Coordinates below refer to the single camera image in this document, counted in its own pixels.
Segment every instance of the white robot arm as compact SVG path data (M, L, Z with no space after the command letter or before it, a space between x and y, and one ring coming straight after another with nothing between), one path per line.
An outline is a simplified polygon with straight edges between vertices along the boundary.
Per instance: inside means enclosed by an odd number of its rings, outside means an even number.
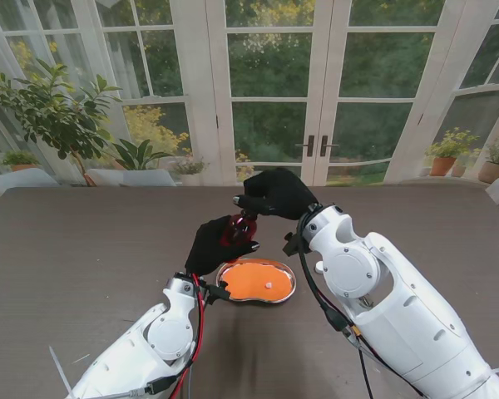
M72 389L69 399L95 397L168 397L162 377L180 373L194 350L190 310L197 303L195 286L183 276L171 278L163 290L170 307L148 310L92 363Z
M499 377L482 359L440 293L381 234L358 237L351 217L331 206L303 237L322 255L317 271L370 346L431 399L499 398ZM392 292L374 307L365 296L387 275Z

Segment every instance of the black glove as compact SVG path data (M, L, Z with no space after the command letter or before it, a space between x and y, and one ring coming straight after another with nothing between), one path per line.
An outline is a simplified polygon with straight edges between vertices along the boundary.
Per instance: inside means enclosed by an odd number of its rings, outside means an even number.
M231 216L227 215L200 226L185 263L185 270L188 273L195 273L198 276L212 273L223 262L237 259L259 248L259 243L256 241L230 246L220 244L220 238L230 218Z
M265 170L250 177L244 182L244 192L245 195L233 198L240 208L290 220L298 220L309 210L309 205L318 203L299 177L285 168Z

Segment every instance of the white chair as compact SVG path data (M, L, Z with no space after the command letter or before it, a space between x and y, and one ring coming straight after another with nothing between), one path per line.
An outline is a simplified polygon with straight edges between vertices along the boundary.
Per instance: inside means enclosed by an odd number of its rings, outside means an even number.
M13 187L59 187L59 184L44 170L31 168L0 175L0 197Z
M98 187L175 187L167 170L89 169L86 175Z

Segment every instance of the gray table surface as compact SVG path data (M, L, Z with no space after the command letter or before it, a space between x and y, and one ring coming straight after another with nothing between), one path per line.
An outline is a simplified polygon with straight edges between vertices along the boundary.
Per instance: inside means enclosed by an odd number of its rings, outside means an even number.
M161 290L182 269L197 227L234 213L230 199L239 191L9 190L0 199L0 397L64 397L48 345L75 383L130 321L166 300ZM377 231L391 239L499 367L499 210L482 190L385 186L314 193L349 212L359 234ZM280 306L219 301L207 309L192 397L368 397L357 353L325 322L299 260L281 251L294 223L258 223L258 256L287 263L298 289ZM372 367L369 374L377 399L396 397L395 378Z

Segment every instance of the metal tray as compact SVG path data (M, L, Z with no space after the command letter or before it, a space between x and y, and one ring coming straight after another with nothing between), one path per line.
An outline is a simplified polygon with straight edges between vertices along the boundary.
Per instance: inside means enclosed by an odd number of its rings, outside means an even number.
M285 272L286 275L290 279L290 283L292 284L292 288L290 289L290 293L280 299L279 301L268 301L266 299L261 299L261 298L245 298L245 299L231 299L230 301L232 302L248 302L248 301L258 301L258 302L264 302L264 303L282 303L286 301L288 298L292 296L294 291L296 290L296 276L294 275L294 272L292 271L291 268L289 268L286 264L282 264L281 262L277 262L275 260L269 260L269 259L237 259L232 263L227 263L223 264L220 267L220 270L218 271L218 274L216 274L216 285L220 284L220 281L222 281L222 276L226 271L228 271L230 268L233 268L234 266L238 264L247 264L247 263L252 263L252 264L263 264L263 265L269 265L269 266L274 266L275 268L278 268L282 272Z

